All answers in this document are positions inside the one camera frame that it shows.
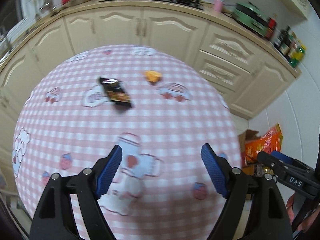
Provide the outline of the person's hand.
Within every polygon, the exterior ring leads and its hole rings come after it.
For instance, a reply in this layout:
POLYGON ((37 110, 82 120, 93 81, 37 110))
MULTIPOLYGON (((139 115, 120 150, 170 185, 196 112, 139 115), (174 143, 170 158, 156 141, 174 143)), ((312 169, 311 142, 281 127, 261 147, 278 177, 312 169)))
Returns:
POLYGON ((298 193, 293 194, 289 198, 286 208, 292 233, 308 231, 319 214, 319 205, 313 207, 308 198, 298 193))

